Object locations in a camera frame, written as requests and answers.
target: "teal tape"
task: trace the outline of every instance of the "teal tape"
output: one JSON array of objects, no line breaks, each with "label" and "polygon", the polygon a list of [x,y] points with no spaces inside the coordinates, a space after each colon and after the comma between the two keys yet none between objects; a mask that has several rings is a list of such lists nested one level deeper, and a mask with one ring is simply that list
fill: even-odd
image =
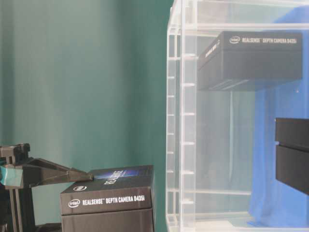
[{"label": "teal tape", "polygon": [[15,187],[20,186],[23,175],[22,169],[4,168],[0,166],[0,172],[2,175],[2,179],[0,180],[1,184]]}]

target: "clear plastic container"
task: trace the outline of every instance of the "clear plastic container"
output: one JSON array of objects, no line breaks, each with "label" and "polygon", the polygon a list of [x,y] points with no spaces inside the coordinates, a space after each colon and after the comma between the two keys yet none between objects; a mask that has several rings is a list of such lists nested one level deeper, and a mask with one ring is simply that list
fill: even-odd
[{"label": "clear plastic container", "polygon": [[175,0],[167,43],[168,230],[309,231],[309,1]]}]

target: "box lid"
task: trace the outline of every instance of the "box lid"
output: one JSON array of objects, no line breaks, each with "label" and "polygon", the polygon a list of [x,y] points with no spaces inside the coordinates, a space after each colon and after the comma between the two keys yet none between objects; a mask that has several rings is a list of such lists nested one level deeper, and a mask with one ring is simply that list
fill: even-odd
[{"label": "box lid", "polygon": [[77,182],[60,194],[61,214],[88,214],[152,207],[153,167],[92,170],[94,181]]}]

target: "green wall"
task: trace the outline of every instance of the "green wall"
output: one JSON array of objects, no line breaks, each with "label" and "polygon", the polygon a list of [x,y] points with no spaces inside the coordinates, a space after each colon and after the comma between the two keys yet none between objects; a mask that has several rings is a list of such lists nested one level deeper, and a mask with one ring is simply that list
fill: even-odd
[{"label": "green wall", "polygon": [[[165,231],[166,30],[172,0],[0,0],[1,137],[89,171],[154,164]],[[33,191],[37,224],[59,193]]]}]

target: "blue fabric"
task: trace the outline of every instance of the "blue fabric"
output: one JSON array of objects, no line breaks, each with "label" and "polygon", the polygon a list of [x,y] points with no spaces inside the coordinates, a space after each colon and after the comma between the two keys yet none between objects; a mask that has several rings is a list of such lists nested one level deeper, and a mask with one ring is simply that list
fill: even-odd
[{"label": "blue fabric", "polygon": [[[293,9],[276,23],[309,23],[309,6]],[[308,118],[309,32],[303,33],[303,79],[255,94],[253,186],[250,214],[255,226],[309,227],[309,197],[276,180],[275,118]]]}]

